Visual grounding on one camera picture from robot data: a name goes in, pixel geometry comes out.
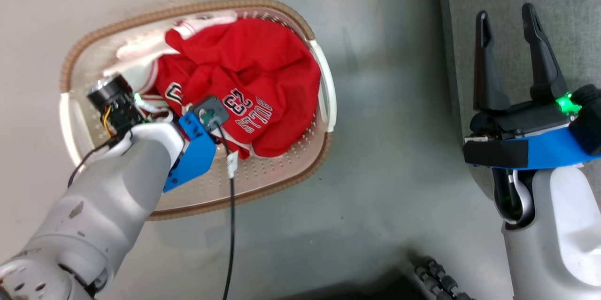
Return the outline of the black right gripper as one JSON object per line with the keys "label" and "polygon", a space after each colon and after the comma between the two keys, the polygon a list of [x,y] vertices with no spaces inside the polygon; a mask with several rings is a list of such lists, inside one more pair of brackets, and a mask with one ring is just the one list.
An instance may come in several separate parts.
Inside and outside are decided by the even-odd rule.
{"label": "black right gripper", "polygon": [[475,22],[473,108],[470,138],[507,141],[567,124],[568,134],[588,155],[600,154],[600,88],[569,93],[556,56],[532,3],[521,8],[524,39],[532,59],[531,101],[511,105],[494,62],[494,36],[487,11]]}

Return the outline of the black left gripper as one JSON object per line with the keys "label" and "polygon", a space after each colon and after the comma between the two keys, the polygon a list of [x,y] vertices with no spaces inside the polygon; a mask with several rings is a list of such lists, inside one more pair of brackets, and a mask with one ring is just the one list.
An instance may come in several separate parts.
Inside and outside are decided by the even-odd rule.
{"label": "black left gripper", "polygon": [[98,80],[88,91],[87,99],[99,112],[101,125],[110,137],[147,123],[145,114],[137,106],[133,89],[120,74]]}

